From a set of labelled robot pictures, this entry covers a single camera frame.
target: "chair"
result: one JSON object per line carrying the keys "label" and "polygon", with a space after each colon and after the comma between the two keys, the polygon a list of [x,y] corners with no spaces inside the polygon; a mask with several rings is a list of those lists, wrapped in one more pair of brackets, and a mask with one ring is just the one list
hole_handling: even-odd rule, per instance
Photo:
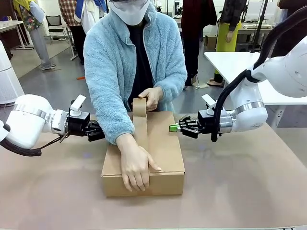
{"label": "chair", "polygon": [[63,28],[56,28],[56,29],[51,29],[51,26],[60,26],[62,25],[61,22],[61,16],[46,16],[46,20],[48,23],[48,31],[50,33],[50,43],[52,44],[52,35],[51,33],[63,33],[65,41],[66,41],[66,35],[64,33],[64,29]]}

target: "tape strip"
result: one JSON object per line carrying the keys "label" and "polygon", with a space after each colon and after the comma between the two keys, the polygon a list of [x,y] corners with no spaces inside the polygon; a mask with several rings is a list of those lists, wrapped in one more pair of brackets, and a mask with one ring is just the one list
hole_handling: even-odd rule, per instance
{"label": "tape strip", "polygon": [[148,151],[146,98],[133,99],[134,139],[139,146]]}

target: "white face mask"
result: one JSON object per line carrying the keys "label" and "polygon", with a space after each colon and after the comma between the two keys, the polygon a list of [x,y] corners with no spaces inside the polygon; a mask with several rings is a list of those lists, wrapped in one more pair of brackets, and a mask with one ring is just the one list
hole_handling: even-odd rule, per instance
{"label": "white face mask", "polygon": [[127,25],[141,23],[149,6],[149,0],[110,1],[110,7]]}

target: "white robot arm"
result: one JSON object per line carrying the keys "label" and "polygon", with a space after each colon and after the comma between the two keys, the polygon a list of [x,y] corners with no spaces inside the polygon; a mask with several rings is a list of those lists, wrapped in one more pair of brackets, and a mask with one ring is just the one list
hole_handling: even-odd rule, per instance
{"label": "white robot arm", "polygon": [[[192,138],[199,133],[211,133],[211,140],[217,135],[230,132],[243,132],[262,126],[267,119],[267,111],[258,89],[258,83],[268,80],[279,93],[289,97],[307,96],[307,36],[285,57],[266,60],[274,41],[285,31],[307,19],[307,6],[299,9],[283,23],[276,26],[264,41],[259,60],[243,71],[221,93],[215,102],[205,95],[207,110],[201,110],[198,118],[185,116],[179,121],[180,131]],[[223,108],[230,96],[235,110]]]}
{"label": "white robot arm", "polygon": [[[105,138],[96,121],[90,120],[90,114],[81,112],[85,97],[73,101],[70,111],[53,110],[43,97],[26,94],[17,98],[6,123],[0,121],[0,145],[24,156],[40,156],[41,149],[62,141],[69,135],[87,136],[89,141]],[[46,146],[31,149],[41,132],[49,132],[59,137]]]}

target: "person in blue fleece jacket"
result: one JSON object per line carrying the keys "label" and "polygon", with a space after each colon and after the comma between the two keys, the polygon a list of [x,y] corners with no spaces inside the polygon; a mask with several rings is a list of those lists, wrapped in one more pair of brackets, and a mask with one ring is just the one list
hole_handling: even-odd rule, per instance
{"label": "person in blue fleece jacket", "polygon": [[187,79],[182,42],[175,20],[150,0],[111,0],[110,7],[86,36],[86,83],[106,139],[121,152],[126,188],[145,190],[148,164],[161,168],[133,138],[127,111],[135,97],[147,98],[147,111],[173,110]]}

